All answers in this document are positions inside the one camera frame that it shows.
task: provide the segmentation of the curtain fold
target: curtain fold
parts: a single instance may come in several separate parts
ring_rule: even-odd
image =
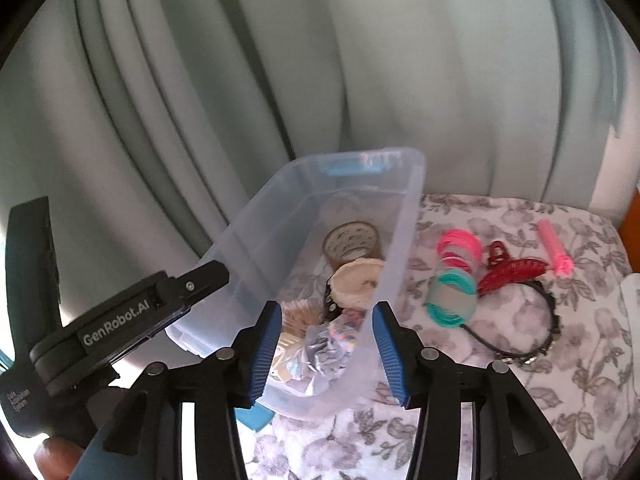
[[[413,146],[428,191],[588,208],[619,31],[600,0],[48,0],[0,72],[0,222],[50,196],[75,315],[194,266],[294,156]]]

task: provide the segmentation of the tape roll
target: tape roll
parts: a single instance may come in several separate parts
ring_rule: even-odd
[[[358,258],[382,259],[378,230],[363,221],[338,225],[324,238],[322,251],[334,272]]]

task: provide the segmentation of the teal hair tie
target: teal hair tie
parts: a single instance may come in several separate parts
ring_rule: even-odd
[[[473,277],[461,269],[447,269],[436,279],[427,294],[425,307],[431,318],[440,326],[454,328],[462,325],[476,308],[478,291]],[[456,301],[456,304],[437,304],[443,299]]]

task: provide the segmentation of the black gripper frame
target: black gripper frame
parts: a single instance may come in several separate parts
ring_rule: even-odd
[[[376,308],[404,368],[404,407],[420,408],[407,479],[458,478],[460,403],[471,402],[472,480],[580,480],[562,442],[507,364],[457,364],[401,327],[387,302]]]
[[[70,480],[181,480],[183,402],[195,403],[198,478],[246,480],[234,409],[250,408],[262,392],[266,375],[256,394],[254,365],[260,352],[269,354],[269,363],[273,358],[277,339],[266,349],[260,342],[276,310],[277,303],[267,302],[255,326],[199,364],[171,370],[160,362],[147,366],[98,430]]]
[[[15,361],[0,375],[0,406],[20,436],[47,433],[81,447],[122,396],[108,388],[118,378],[111,364],[228,282],[219,262],[179,278],[156,272],[63,327],[47,197],[11,209],[5,267]]]

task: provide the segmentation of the plastic storage bin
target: plastic storage bin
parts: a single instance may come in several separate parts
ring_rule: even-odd
[[[368,220],[388,233],[382,240],[385,267],[373,303],[385,300],[393,307],[404,295],[425,169],[424,155],[410,148],[312,155],[290,162],[203,257],[201,263],[218,260],[228,267],[229,284],[171,325],[169,337],[201,357],[230,345],[241,328],[256,321],[267,300],[279,299],[323,206],[344,193],[361,196],[376,207],[352,212],[351,218],[348,208],[335,218],[325,214],[323,227]],[[389,207],[389,199],[396,206]],[[320,258],[324,256],[318,246]],[[299,397],[278,389],[269,379],[259,402],[292,418],[325,418],[356,405],[363,397],[370,398],[382,378],[368,315],[344,374],[326,392]]]

